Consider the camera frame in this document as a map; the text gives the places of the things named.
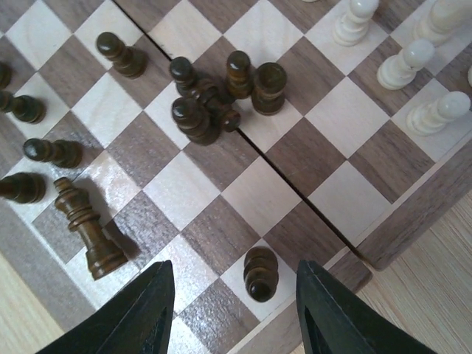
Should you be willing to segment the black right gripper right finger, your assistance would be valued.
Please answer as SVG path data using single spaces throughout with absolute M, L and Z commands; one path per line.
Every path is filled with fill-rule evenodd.
M 306 353 L 433 353 L 387 321 L 314 261 L 296 272 L 296 309 Z

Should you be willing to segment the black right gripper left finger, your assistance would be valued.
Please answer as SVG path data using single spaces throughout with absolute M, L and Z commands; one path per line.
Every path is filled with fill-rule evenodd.
M 41 353 L 166 353 L 173 322 L 173 265 L 155 262 L 96 313 Z

